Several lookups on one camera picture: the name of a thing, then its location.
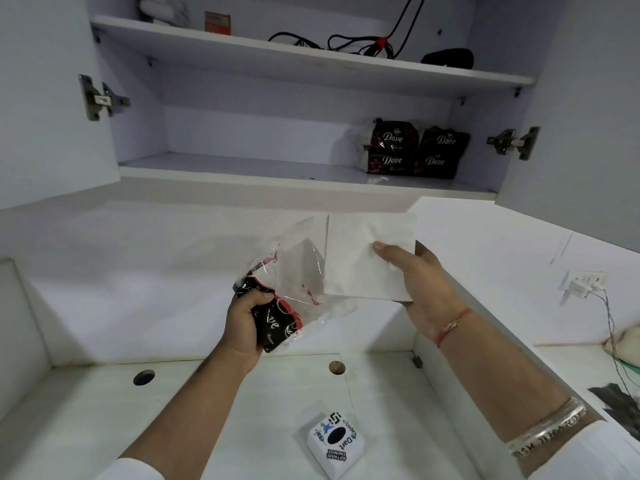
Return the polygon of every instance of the white napkin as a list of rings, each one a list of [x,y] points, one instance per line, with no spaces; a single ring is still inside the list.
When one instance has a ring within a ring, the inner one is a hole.
[[[324,258],[324,293],[411,301],[400,269],[380,258],[374,241],[415,250],[415,214],[330,214]]]

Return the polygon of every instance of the black circle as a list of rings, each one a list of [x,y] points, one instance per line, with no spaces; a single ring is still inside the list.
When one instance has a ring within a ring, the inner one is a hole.
[[[330,445],[334,445],[344,438],[344,434],[346,432],[346,428],[343,428],[342,426],[340,428],[335,428],[331,433],[329,433],[329,437],[326,440]]]
[[[133,378],[133,384],[136,386],[144,386],[149,384],[156,377],[156,373],[151,369],[140,372],[136,377]]]

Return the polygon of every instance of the cabinet hinge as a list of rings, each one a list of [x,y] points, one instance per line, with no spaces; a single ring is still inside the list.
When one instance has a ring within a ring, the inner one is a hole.
[[[93,87],[91,77],[80,74],[80,87],[84,96],[84,107],[86,109],[86,117],[89,121],[100,121],[100,111],[103,107],[107,108],[109,117],[114,113],[120,112],[122,108],[131,107],[131,101],[126,96],[118,96],[103,82],[100,94],[98,89]]]
[[[486,144],[493,145],[499,155],[508,155],[512,149],[516,148],[520,153],[520,160],[529,160],[540,134],[540,129],[539,126],[534,126],[522,138],[516,137],[516,130],[504,130],[498,136],[487,138]]]

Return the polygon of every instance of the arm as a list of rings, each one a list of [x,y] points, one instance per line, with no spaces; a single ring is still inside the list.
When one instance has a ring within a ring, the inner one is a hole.
[[[121,458],[151,465],[165,480],[202,476],[238,388],[262,352],[251,309],[272,299],[254,290],[231,303],[220,343]]]
[[[466,309],[448,282],[440,262],[423,245],[416,255],[397,246],[374,244],[374,250],[404,272],[404,284],[413,302],[405,304],[418,331],[434,340],[440,330]],[[498,437],[510,441],[558,411],[570,396],[480,315],[460,321],[440,349],[458,379]],[[519,459],[524,475],[546,463],[571,437],[596,421],[587,413],[578,425]]]

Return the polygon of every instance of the clear plastic bag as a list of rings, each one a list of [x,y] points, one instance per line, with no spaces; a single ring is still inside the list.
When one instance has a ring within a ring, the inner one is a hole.
[[[252,289],[275,294],[272,302],[252,309],[265,352],[300,338],[312,322],[345,316],[356,309],[350,298],[324,295],[326,219],[310,217],[264,242],[249,272],[234,284],[238,296]]]

